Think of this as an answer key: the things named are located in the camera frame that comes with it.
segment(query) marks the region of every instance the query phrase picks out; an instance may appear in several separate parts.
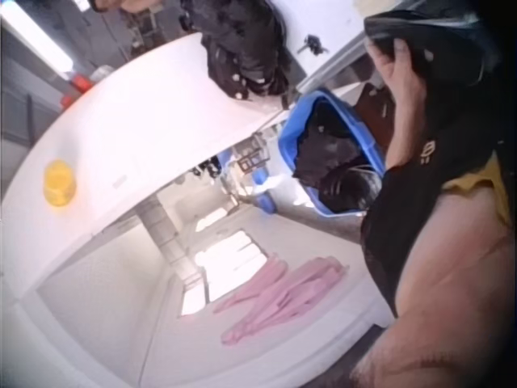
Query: yellow cup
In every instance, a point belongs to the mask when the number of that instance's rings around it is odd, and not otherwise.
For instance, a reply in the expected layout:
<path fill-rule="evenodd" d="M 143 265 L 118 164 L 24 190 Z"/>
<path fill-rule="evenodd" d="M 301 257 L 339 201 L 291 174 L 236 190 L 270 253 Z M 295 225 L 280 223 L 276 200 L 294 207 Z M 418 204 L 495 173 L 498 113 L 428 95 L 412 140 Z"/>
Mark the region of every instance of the yellow cup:
<path fill-rule="evenodd" d="M 44 173 L 44 196 L 53 206 L 65 206 L 74 198 L 74 171 L 62 160 L 51 162 Z"/>

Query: pink cloth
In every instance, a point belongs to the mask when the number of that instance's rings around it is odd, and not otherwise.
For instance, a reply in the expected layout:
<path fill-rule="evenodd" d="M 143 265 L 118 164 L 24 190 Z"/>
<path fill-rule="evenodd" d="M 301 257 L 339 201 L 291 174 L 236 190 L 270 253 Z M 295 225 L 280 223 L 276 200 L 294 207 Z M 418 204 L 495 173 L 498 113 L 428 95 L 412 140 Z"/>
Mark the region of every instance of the pink cloth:
<path fill-rule="evenodd" d="M 265 289 L 281 279 L 288 270 L 288 264 L 273 256 L 253 275 L 244 285 L 237 289 L 230 297 L 219 303 L 214 314 L 220 313 L 231 306 L 258 297 Z"/>
<path fill-rule="evenodd" d="M 266 327 L 300 317 L 318 304 L 347 270 L 333 257 L 310 260 L 262 292 L 250 313 L 223 333 L 222 343 L 234 345 Z"/>

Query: laundry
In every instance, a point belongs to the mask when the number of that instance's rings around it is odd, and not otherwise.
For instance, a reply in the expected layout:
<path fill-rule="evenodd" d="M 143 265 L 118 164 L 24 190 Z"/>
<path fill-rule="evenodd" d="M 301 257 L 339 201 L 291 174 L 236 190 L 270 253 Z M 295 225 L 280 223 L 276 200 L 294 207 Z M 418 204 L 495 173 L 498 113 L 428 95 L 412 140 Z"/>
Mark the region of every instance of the laundry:
<path fill-rule="evenodd" d="M 223 333 L 222 343 L 235 345 L 266 327 L 300 317 L 314 308 L 347 270 L 348 266 L 343 267 L 334 257 L 310 260 L 262 292 L 253 309 Z"/>
<path fill-rule="evenodd" d="M 365 210 L 380 191 L 380 177 L 334 107 L 319 99 L 298 139 L 293 177 L 318 190 L 331 211 Z"/>
<path fill-rule="evenodd" d="M 288 264 L 271 257 L 262 268 L 249 279 L 240 289 L 237 289 L 230 297 L 219 303 L 214 309 L 214 314 L 227 310 L 241 302 L 258 297 L 269 286 L 280 280 L 288 271 Z"/>
<path fill-rule="evenodd" d="M 208 76 L 234 99 L 282 95 L 288 55 L 280 17 L 260 0 L 182 0 L 182 28 L 201 32 Z"/>

